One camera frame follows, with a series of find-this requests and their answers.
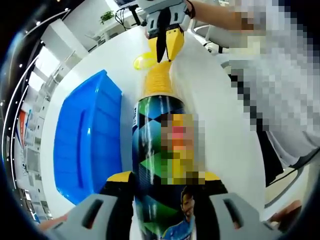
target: bottle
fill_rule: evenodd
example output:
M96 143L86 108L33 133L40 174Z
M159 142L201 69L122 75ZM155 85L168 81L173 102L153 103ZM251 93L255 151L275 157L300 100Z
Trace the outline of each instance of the bottle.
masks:
M133 114L135 203L145 240L188 240L195 226L186 178L193 172L193 139L184 137L192 119L172 89L170 67L165 61L149 70Z

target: white shirt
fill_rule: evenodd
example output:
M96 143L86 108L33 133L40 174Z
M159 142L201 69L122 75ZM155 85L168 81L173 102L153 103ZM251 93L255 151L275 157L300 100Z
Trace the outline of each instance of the white shirt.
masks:
M285 168L320 147L320 71L301 26L274 2L242 0L236 5L236 11L253 12L254 24L265 21L265 43L250 60L230 63L232 69L243 69L251 105L262 113Z

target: bracelet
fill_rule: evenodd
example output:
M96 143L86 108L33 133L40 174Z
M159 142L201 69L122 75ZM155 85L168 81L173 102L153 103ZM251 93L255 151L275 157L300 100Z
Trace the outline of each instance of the bracelet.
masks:
M189 16L191 19L193 19L196 16L195 6L191 1L189 1L189 0L186 0L186 1L191 5L191 11L189 11L189 13L190 13Z

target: blue storage box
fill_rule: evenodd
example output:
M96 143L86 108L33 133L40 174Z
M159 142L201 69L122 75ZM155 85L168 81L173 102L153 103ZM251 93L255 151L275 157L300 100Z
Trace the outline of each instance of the blue storage box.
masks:
M75 205L122 172L121 98L121 90L102 70L63 102L54 138L54 180L57 190Z

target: white tabletop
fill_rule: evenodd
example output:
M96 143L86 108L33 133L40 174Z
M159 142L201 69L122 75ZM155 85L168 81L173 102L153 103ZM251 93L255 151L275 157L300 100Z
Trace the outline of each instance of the white tabletop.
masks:
M43 124L40 168L44 194L53 217L74 205L56 189L53 149L61 106L72 90L105 69L122 90L121 158L124 171L132 169L132 111L141 93L145 71L135 70L137 56L148 52L145 29L135 27L92 51L79 62L54 91ZM237 89L215 58L190 34L172 64L172 79L188 109L197 114L205 146L206 170L221 177L229 192L235 192L260 213L265 204L265 172L259 140L250 131Z

